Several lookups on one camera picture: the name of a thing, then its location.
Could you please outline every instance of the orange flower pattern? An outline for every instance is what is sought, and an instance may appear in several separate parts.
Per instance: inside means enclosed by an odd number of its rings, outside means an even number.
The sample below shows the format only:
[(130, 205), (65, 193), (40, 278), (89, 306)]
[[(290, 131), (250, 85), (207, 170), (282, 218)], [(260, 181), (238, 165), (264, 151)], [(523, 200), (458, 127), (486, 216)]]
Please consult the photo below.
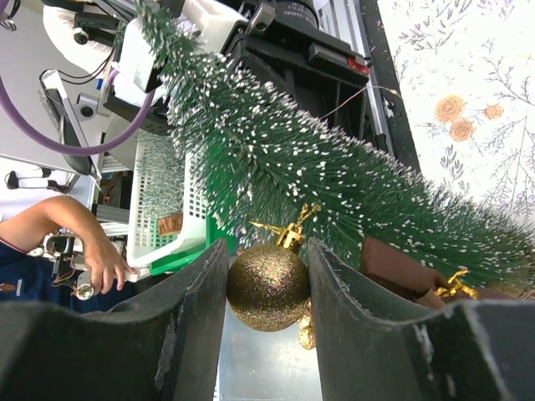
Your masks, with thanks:
[(503, 107), (499, 104), (496, 104), (494, 106), (488, 106), (486, 109), (483, 110), (483, 114), (488, 119), (499, 119), (503, 116)]
[(447, 123), (459, 117), (464, 108), (465, 103), (462, 97), (451, 94), (438, 102), (435, 107), (435, 117), (441, 123)]
[(455, 142), (464, 142), (472, 137), (474, 131), (474, 126), (470, 121), (458, 118), (451, 125), (450, 135)]

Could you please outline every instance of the green pine needles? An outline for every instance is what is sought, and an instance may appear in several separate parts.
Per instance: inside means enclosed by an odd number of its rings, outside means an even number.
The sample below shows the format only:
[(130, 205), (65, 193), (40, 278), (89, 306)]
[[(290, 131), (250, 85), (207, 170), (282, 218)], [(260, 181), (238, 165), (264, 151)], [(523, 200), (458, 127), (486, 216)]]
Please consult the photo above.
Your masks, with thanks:
[(202, 155), (195, 177), (209, 212), (245, 246), (286, 226), (304, 203), (322, 210), (304, 225), (358, 268), (365, 236), (402, 250), (449, 277), (487, 286), (516, 280), (532, 251), (532, 231), (507, 216), (436, 189), (421, 175), (362, 141), (329, 129), (231, 59), (201, 51), (191, 32), (141, 3), (139, 18), (170, 94), (177, 153)]

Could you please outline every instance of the human hand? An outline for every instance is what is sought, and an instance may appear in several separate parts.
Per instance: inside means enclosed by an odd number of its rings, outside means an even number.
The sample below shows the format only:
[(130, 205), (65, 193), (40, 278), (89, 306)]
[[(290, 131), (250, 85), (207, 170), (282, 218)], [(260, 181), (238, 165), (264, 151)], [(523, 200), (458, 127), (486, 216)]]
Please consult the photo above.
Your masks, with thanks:
[(95, 238), (84, 243), (85, 265), (91, 269), (91, 286), (94, 294), (107, 293), (117, 277), (117, 290), (125, 285), (125, 271), (137, 271), (119, 255), (108, 237)]

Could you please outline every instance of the gold glitter ornament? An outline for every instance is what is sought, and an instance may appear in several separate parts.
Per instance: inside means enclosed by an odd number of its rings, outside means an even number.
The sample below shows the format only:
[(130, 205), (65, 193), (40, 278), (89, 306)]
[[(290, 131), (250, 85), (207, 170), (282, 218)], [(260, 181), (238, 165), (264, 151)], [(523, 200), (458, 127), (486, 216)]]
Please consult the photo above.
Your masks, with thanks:
[(307, 311), (308, 268), (297, 255), (303, 243), (302, 222), (319, 208), (303, 207), (298, 223), (287, 228), (261, 225), (279, 234), (274, 244), (255, 245), (232, 263), (227, 300), (236, 317), (261, 332), (292, 326)]

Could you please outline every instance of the green plastic tray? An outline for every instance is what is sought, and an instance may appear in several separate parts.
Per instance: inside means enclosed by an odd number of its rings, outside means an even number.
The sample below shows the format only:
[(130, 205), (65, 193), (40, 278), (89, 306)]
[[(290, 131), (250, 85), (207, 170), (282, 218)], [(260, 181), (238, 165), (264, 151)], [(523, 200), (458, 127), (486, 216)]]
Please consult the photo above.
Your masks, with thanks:
[(152, 276), (157, 276), (167, 272), (178, 272), (195, 261), (195, 259), (197, 259), (197, 257), (200, 256), (211, 244), (220, 238), (225, 238), (227, 240), (229, 253), (233, 253), (236, 250), (237, 239), (227, 235), (224, 231), (219, 230), (216, 221), (213, 218), (208, 217), (206, 221), (206, 242), (204, 244), (153, 261), (150, 264), (150, 274)]

